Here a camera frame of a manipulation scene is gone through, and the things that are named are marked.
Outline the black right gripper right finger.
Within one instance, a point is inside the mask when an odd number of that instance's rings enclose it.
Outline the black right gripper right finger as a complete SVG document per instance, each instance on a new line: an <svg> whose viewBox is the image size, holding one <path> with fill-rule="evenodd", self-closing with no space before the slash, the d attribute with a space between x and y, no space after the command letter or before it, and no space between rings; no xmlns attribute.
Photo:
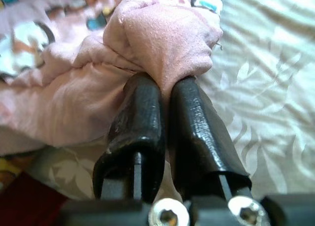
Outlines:
<svg viewBox="0 0 315 226"><path fill-rule="evenodd" d="M217 195L251 196L252 182L212 102L187 77L175 84L169 106L174 185L183 200Z"/></svg>

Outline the pink cartoon print blanket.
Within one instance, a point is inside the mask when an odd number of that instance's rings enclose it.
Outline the pink cartoon print blanket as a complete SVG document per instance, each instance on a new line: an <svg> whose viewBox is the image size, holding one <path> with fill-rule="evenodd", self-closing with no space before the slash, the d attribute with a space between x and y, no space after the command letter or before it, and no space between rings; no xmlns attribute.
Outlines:
<svg viewBox="0 0 315 226"><path fill-rule="evenodd" d="M0 0L0 156L105 135L145 72L168 102L212 67L217 10L191 0Z"/></svg>

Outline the beige floral bed sheet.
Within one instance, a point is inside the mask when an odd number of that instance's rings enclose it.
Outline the beige floral bed sheet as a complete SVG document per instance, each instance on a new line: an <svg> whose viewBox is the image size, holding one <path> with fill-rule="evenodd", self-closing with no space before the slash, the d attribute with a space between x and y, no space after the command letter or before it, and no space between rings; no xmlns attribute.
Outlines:
<svg viewBox="0 0 315 226"><path fill-rule="evenodd" d="M252 194L315 193L315 0L196 0L221 14L199 78L252 180Z"/></svg>

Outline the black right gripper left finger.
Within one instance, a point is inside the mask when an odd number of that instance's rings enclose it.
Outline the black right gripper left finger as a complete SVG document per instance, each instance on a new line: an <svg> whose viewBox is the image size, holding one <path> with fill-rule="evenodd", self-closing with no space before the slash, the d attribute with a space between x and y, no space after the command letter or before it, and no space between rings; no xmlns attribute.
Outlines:
<svg viewBox="0 0 315 226"><path fill-rule="evenodd" d="M136 74L128 79L123 95L123 104L107 136L106 151L94 165L94 196L152 203L165 164L160 90L149 75Z"/></svg>

